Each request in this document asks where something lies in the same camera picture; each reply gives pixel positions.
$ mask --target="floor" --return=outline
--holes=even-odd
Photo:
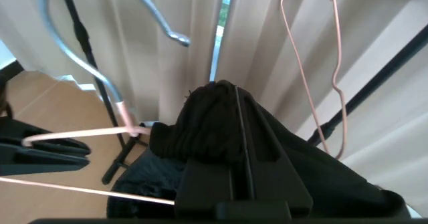
[[[8,100],[15,119],[52,132],[111,127],[107,111],[95,92],[83,92],[73,82],[57,81],[39,72],[21,72],[10,80]],[[92,149],[88,156],[91,163],[82,170],[12,177],[110,190],[124,171],[121,168],[109,185],[101,183],[102,175],[120,151],[117,137],[93,136],[77,140]],[[136,145],[126,162],[131,163],[143,151],[143,146]],[[20,224],[39,218],[101,218],[106,215],[106,201],[107,197],[100,195],[0,183],[0,220],[2,224]]]

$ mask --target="white curtain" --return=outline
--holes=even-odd
[[[75,0],[99,68],[111,77],[138,120],[173,123],[188,90],[208,82],[221,0],[153,0],[190,48],[166,38],[138,0]],[[280,0],[232,0],[217,80],[249,90],[302,138],[315,130]],[[330,85],[336,38],[330,0],[286,0],[286,11],[322,122],[340,110]],[[81,53],[63,0],[51,0],[55,23]],[[339,86],[351,99],[428,23],[428,0],[338,0],[343,60]],[[0,0],[0,37],[27,70],[93,78],[73,64],[43,26],[36,0]],[[349,117],[342,162],[374,184],[398,192],[428,216],[428,167],[423,87],[428,49],[377,90]],[[338,150],[341,126],[328,139]]]

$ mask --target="hanger hook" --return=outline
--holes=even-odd
[[[148,8],[148,10],[152,13],[154,19],[158,22],[161,29],[164,31],[164,33],[170,37],[171,39],[179,42],[181,45],[188,47],[190,45],[190,39],[183,34],[176,33],[172,31],[165,20],[165,18],[162,16],[162,14],[159,12],[159,10],[156,8],[154,3],[151,0],[141,0],[141,2]],[[56,29],[55,25],[53,24],[50,12],[49,12],[49,1],[48,0],[39,0],[39,10],[41,12],[41,18],[43,19],[43,22],[45,23],[47,27],[47,31],[49,34],[53,37],[53,40],[58,44],[60,49],[73,61],[75,61],[80,67],[84,68],[86,71],[90,72],[93,76],[97,77],[99,80],[101,80],[106,87],[111,91],[113,98],[116,102],[122,102],[122,96],[120,95],[120,92],[118,88],[103,74],[101,74],[96,68],[92,67],[90,64],[85,62],[83,59],[81,59],[79,56],[77,56],[70,47],[65,43],[65,41],[60,37],[58,34],[58,30]]]

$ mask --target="black baseboard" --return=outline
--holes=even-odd
[[[22,68],[21,64],[15,60],[12,64],[9,64],[0,70],[0,78],[7,82],[11,78],[21,73],[23,70],[24,69]]]

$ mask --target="clothes hanger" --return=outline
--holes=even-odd
[[[177,41],[179,44],[188,47],[190,45],[190,39],[181,34],[171,30],[167,21],[156,8],[154,3],[151,0],[141,0],[141,2],[148,8],[152,13],[152,16],[160,25],[163,32],[170,37],[171,39]],[[49,133],[49,134],[40,134],[35,136],[30,136],[22,140],[23,146],[31,146],[33,141],[38,140],[49,140],[49,139],[58,139],[58,138],[74,138],[81,136],[97,136],[105,134],[120,134],[120,133],[129,133],[132,137],[138,136],[138,134],[150,134],[149,128],[144,128],[136,126],[132,122],[132,118],[126,107],[125,101],[123,100],[118,88],[103,74],[101,74],[96,68],[92,67],[90,64],[86,63],[83,59],[79,58],[64,42],[64,40],[58,34],[58,31],[51,20],[49,14],[48,0],[39,0],[39,10],[41,11],[41,17],[43,22],[47,26],[47,30],[50,35],[53,37],[53,40],[58,44],[60,49],[73,61],[75,61],[79,66],[84,68],[86,71],[90,72],[92,75],[101,80],[107,88],[111,91],[112,97],[118,107],[119,114],[121,115],[125,126],[113,127],[113,128],[101,128],[95,130],[78,130],[71,132],[61,132],[61,133]]]
[[[190,45],[190,39],[187,36],[171,30],[167,21],[164,19],[162,14],[158,11],[158,9],[156,8],[156,6],[151,0],[141,0],[141,2],[152,13],[152,16],[156,19],[157,23],[160,25],[163,32],[169,38],[177,41],[179,44],[185,47],[188,47]],[[138,134],[150,134],[150,129],[135,126],[132,123],[132,118],[130,117],[128,108],[126,107],[126,104],[122,96],[120,95],[120,92],[117,89],[117,87],[106,76],[101,74],[97,69],[93,68],[90,64],[86,63],[84,60],[79,58],[75,53],[73,53],[73,51],[67,46],[64,40],[59,36],[58,31],[55,25],[53,24],[49,14],[48,0],[39,0],[39,10],[41,11],[41,18],[43,19],[43,22],[46,24],[47,30],[49,31],[50,35],[53,37],[53,40],[59,45],[60,49],[68,57],[70,57],[73,61],[75,61],[79,66],[81,66],[86,71],[90,72],[92,75],[94,75],[99,80],[101,80],[107,86],[107,88],[111,91],[112,97],[118,107],[118,111],[125,123],[125,126],[114,127],[114,128],[101,128],[101,129],[95,129],[95,130],[78,130],[78,131],[62,132],[62,133],[37,134],[37,135],[24,138],[21,144],[22,146],[26,146],[26,147],[20,147],[20,148],[26,148],[27,150],[31,150],[30,148],[27,148],[27,147],[32,146],[33,148],[36,148],[39,142],[34,144],[32,142],[40,141],[40,140],[73,138],[73,137],[79,137],[79,136],[96,136],[96,135],[104,135],[104,134],[118,134],[118,133],[125,133],[125,132],[129,133],[129,135],[133,137],[138,136]],[[174,201],[170,201],[170,200],[158,199],[153,197],[144,197],[140,195],[131,195],[131,194],[125,194],[125,193],[117,193],[113,191],[99,191],[94,189],[69,187],[65,185],[55,185],[55,184],[39,183],[39,182],[33,182],[33,181],[22,181],[22,180],[10,179],[6,177],[0,177],[0,181],[22,184],[22,185],[36,185],[40,187],[50,187],[50,188],[56,188],[56,189],[80,191],[85,193],[108,195],[112,197],[122,197],[122,198],[134,199],[139,201],[150,201],[150,202],[162,203],[166,205],[174,205]]]
[[[309,103],[310,103],[312,115],[314,117],[315,124],[316,124],[317,130],[318,130],[318,133],[320,135],[321,141],[322,141],[322,146],[324,147],[325,152],[327,152],[328,154],[330,154],[329,151],[328,151],[327,144],[326,144],[326,139],[325,139],[324,134],[322,133],[322,130],[321,130],[321,127],[320,127],[320,121],[318,120],[318,115],[316,114],[316,110],[315,110],[315,107],[314,107],[314,102],[312,101],[312,97],[310,95],[308,83],[306,81],[305,73],[303,71],[302,62],[300,61],[300,56],[299,56],[297,47],[296,47],[296,45],[294,43],[294,40],[293,40],[293,37],[292,37],[292,33],[290,31],[290,27],[288,26],[287,17],[286,17],[286,13],[284,11],[283,2],[284,2],[284,0],[281,0],[282,16],[284,17],[284,23],[286,24],[287,33],[290,36],[290,40],[291,40],[293,48],[294,48],[294,53],[296,54],[297,62],[299,64],[299,68],[300,68],[300,73],[301,73],[302,79],[303,79],[303,84],[304,84],[304,87],[305,87],[305,90],[306,90],[306,94],[308,95],[308,99],[309,99]],[[339,153],[336,155],[336,159],[339,159],[343,155],[344,149],[346,147],[346,134],[347,134],[347,131],[348,131],[348,122],[347,122],[347,117],[346,117],[346,101],[345,101],[345,97],[344,97],[343,91],[337,86],[337,83],[336,83],[337,74],[339,72],[340,65],[342,63],[342,40],[341,40],[341,36],[340,36],[340,24],[339,24],[339,15],[338,15],[337,1],[336,0],[332,0],[332,2],[333,2],[333,9],[334,9],[334,22],[336,24],[337,52],[338,52],[337,64],[336,64],[336,67],[335,67],[333,75],[332,75],[332,87],[338,93],[338,95],[340,97],[340,103],[342,105],[342,119],[343,119],[343,121],[342,121],[342,124],[343,124],[342,145],[340,147]]]

